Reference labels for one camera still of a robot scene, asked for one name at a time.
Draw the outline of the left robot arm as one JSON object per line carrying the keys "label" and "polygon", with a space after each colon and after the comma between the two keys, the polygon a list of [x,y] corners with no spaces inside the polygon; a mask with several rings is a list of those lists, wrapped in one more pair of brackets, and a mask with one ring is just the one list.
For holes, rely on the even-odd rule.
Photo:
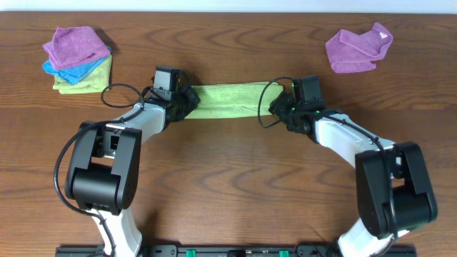
{"label": "left robot arm", "polygon": [[137,256],[142,235],[131,204],[139,181],[141,146],[169,124],[184,120],[200,102],[194,88],[148,86],[128,112],[114,120],[84,122],[66,144],[73,153],[67,171],[64,200],[90,216],[104,240],[95,256]]}

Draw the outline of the light green cloth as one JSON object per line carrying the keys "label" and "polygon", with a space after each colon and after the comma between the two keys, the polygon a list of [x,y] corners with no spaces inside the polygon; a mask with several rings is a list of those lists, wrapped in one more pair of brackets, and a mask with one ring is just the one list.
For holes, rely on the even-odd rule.
{"label": "light green cloth", "polygon": [[236,119],[257,116],[266,81],[193,86],[201,102],[186,119]]}

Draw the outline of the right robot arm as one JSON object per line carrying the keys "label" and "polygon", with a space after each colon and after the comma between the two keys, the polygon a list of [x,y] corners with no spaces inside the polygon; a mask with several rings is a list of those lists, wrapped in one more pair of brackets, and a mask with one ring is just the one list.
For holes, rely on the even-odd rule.
{"label": "right robot arm", "polygon": [[354,123],[322,98],[274,99],[269,111],[289,131],[329,148],[355,169],[359,218],[329,256],[383,256],[408,232],[436,220],[438,206],[421,148],[395,143]]}

